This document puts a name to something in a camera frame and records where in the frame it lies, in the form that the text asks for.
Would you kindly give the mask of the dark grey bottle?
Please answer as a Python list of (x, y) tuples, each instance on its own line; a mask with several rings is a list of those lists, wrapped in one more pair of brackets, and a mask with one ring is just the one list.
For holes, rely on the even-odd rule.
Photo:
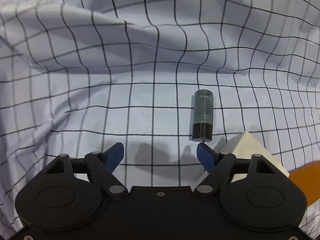
[(192, 134), (193, 140), (212, 140), (214, 124), (214, 96), (210, 90), (194, 93)]

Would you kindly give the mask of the white phone box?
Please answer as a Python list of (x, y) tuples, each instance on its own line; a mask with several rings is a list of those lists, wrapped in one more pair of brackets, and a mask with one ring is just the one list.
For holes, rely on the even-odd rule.
[[(268, 150), (247, 131), (242, 132), (233, 139), (227, 141), (220, 153), (232, 153), (238, 159), (248, 160), (251, 159), (252, 155), (260, 154), (273, 164), (282, 174), (289, 178), (289, 172), (281, 165), (280, 161), (268, 152)], [(208, 175), (209, 174), (205, 171), (197, 182), (191, 185), (191, 190), (194, 191)]]

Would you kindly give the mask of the checkered lavender sheet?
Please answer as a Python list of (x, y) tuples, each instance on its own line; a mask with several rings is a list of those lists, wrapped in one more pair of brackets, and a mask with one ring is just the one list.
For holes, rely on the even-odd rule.
[(125, 186), (197, 181), (199, 89), (212, 148), (247, 131), (287, 171), (319, 161), (319, 0), (1, 0), (1, 236), (59, 154), (122, 142)]

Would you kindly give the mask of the brown leather wallet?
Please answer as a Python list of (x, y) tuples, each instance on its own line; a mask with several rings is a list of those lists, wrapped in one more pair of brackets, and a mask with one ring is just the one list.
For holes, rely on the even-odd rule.
[(289, 179), (305, 194), (307, 207), (319, 200), (320, 163), (315, 161), (290, 172)]

